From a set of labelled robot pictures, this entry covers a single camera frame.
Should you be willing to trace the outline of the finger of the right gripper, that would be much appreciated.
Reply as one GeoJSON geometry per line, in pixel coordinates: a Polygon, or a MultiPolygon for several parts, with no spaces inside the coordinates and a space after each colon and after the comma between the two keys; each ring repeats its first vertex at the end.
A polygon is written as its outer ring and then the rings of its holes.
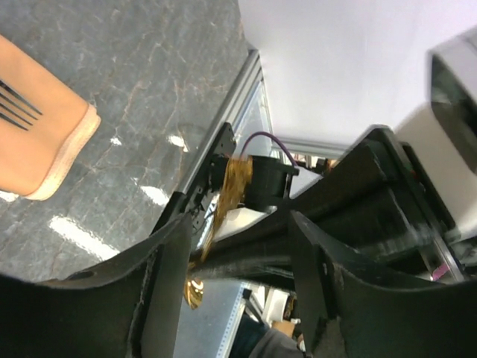
{"type": "Polygon", "coordinates": [[[236,279],[277,289],[294,289],[286,224],[256,224],[214,243],[206,259],[193,253],[193,276],[236,279]]]}

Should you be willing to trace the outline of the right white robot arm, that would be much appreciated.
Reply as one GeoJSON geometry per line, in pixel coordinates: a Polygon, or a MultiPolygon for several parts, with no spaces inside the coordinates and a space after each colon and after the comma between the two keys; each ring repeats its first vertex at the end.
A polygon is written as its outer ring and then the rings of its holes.
{"type": "Polygon", "coordinates": [[[250,278],[291,289],[290,212],[302,213],[333,239],[372,260],[417,272],[420,255],[428,269],[445,264],[455,277],[463,272],[447,235],[455,221],[411,146],[390,128],[373,126],[321,178],[296,193],[298,170],[270,157],[254,157],[253,174],[243,189],[244,172],[222,160],[212,178],[220,200],[236,198],[231,210],[218,207],[214,238],[191,256],[195,277],[250,278]]]}

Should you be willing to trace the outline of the silver fork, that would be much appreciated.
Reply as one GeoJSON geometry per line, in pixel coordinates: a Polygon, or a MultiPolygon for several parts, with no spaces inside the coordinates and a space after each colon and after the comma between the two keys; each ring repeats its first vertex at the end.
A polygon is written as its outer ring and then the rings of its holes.
{"type": "Polygon", "coordinates": [[[23,131],[29,131],[43,115],[38,108],[4,81],[1,81],[0,105],[1,120],[23,131]]]}

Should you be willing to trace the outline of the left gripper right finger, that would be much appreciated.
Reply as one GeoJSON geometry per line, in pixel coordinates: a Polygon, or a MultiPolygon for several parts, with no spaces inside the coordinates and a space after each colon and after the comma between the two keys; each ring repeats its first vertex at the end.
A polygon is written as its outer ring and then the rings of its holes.
{"type": "Polygon", "coordinates": [[[476,282],[441,284],[376,263],[302,213],[288,221],[306,347],[336,322],[348,357],[475,357],[476,282]]]}

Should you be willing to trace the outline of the gold spoon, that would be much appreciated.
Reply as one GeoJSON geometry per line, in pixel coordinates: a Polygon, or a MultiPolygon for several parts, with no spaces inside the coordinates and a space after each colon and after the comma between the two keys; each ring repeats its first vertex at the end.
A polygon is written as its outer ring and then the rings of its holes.
{"type": "MultiPolygon", "coordinates": [[[[237,208],[243,199],[246,186],[253,177],[253,158],[241,155],[231,157],[227,161],[224,171],[224,180],[219,192],[219,198],[215,212],[213,213],[212,229],[204,241],[200,258],[189,263],[188,273],[198,263],[203,263],[212,247],[213,239],[224,223],[229,211],[237,208]]],[[[184,299],[192,310],[196,310],[203,300],[204,284],[198,278],[192,278],[188,274],[184,285],[184,299]]]]}

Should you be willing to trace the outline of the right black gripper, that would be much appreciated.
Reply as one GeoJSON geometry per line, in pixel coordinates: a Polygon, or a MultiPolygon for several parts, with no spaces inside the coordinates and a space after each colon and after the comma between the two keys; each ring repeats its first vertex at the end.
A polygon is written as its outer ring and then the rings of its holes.
{"type": "Polygon", "coordinates": [[[217,241],[218,246],[289,245],[297,211],[333,238],[379,263],[406,266],[421,256],[433,276],[464,270],[446,242],[455,222],[410,148],[373,126],[338,165],[274,213],[217,241]]]}

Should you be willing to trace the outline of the peach satin napkin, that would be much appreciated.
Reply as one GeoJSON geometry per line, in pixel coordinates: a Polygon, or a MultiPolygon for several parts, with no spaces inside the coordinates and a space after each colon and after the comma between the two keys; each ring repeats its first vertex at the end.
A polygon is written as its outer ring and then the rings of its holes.
{"type": "Polygon", "coordinates": [[[44,201],[58,190],[101,118],[94,106],[5,37],[1,81],[43,113],[29,131],[1,120],[1,190],[44,201]]]}

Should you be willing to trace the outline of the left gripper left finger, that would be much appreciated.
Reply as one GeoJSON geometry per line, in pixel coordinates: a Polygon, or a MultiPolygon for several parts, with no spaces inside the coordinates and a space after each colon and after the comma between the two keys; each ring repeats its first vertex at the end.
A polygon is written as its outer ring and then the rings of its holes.
{"type": "Polygon", "coordinates": [[[171,357],[191,246],[182,214],[65,280],[1,276],[3,357],[171,357]]]}

